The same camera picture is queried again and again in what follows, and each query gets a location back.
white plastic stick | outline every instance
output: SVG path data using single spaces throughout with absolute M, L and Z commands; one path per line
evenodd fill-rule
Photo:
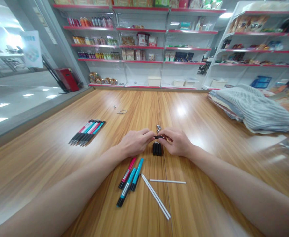
M 142 173 L 141 173 L 141 176 L 142 176 L 144 182 L 146 183 L 146 185 L 148 186 L 148 188 L 150 189 L 150 191 L 151 191 L 152 195 L 154 196 L 155 200 L 158 202 L 158 204 L 161 207 L 162 211 L 166 215 L 166 218 L 167 219 L 171 218 L 170 213 L 167 211 L 166 207 L 164 206 L 164 204 L 161 201 L 161 199 L 158 197 L 157 193 L 152 188 L 151 184 L 148 182 L 148 180 L 146 179 L 146 177 Z
M 183 183 L 183 184 L 186 184 L 186 182 L 182 182 L 182 181 L 172 181 L 172 180 L 150 179 L 150 181 L 154 181 L 154 182 L 167 182 L 167 183 Z

folded cloth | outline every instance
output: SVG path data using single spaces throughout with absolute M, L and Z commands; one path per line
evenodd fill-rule
M 228 108 L 233 113 L 235 113 L 238 117 L 243 118 L 243 114 L 241 113 L 241 111 L 237 107 L 235 107 L 233 104 L 231 104 L 229 101 L 227 101 L 224 98 L 222 98 L 221 96 L 217 95 L 216 90 L 211 90 L 209 92 L 209 95 L 211 96 L 211 99 L 214 102 L 221 104 L 222 106 Z
M 240 84 L 218 90 L 217 95 L 232 103 L 244 116 L 253 131 L 289 131 L 289 112 L 257 89 Z

sign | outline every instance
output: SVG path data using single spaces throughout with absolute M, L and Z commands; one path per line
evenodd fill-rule
M 25 66 L 43 68 L 38 31 L 24 31 L 20 35 L 24 44 Z

wood grain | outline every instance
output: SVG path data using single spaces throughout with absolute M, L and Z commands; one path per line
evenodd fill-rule
M 116 113 L 122 109 L 128 112 Z M 107 123 L 87 147 L 68 145 L 89 119 Z M 195 145 L 289 196 L 289 151 L 278 145 L 284 135 L 250 133 L 210 103 L 206 94 L 94 90 L 0 148 L 0 224 L 117 144 L 129 130 L 156 131 L 157 124 L 181 128 Z M 187 182 L 151 183 L 172 218 L 166 220 L 142 180 L 123 207 L 116 207 L 128 158 L 102 183 L 64 236 L 262 235 L 188 159 L 166 150 L 163 157 L 152 156 L 151 149 L 152 143 L 138 156 L 145 158 L 142 172 L 148 179 Z

teal pen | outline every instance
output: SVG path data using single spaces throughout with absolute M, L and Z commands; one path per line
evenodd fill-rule
M 130 189 L 130 184 L 131 184 L 131 181 L 132 181 L 132 179 L 134 177 L 135 171 L 136 171 L 136 168 L 133 168 L 133 170 L 132 170 L 132 172 L 131 172 L 131 174 L 129 176 L 129 179 L 128 179 L 128 181 L 127 181 L 127 183 L 126 183 L 126 185 L 125 185 L 125 187 L 124 187 L 124 189 L 123 189 L 123 191 L 122 191 L 122 193 L 120 195 L 120 198 L 119 198 L 119 200 L 117 202 L 117 207 L 122 207 L 122 204 L 124 203 L 124 201 L 126 199 L 126 196 L 127 196 L 127 193 L 128 193 L 128 191 Z
M 135 188 L 137 187 L 137 183 L 138 183 L 138 180 L 140 177 L 140 171 L 141 171 L 142 164 L 143 164 L 143 158 L 141 158 L 140 163 L 139 163 L 138 168 L 137 168 L 137 172 L 134 175 L 134 178 L 133 178 L 133 181 L 131 184 L 131 188 L 130 188 L 131 191 L 135 191 Z

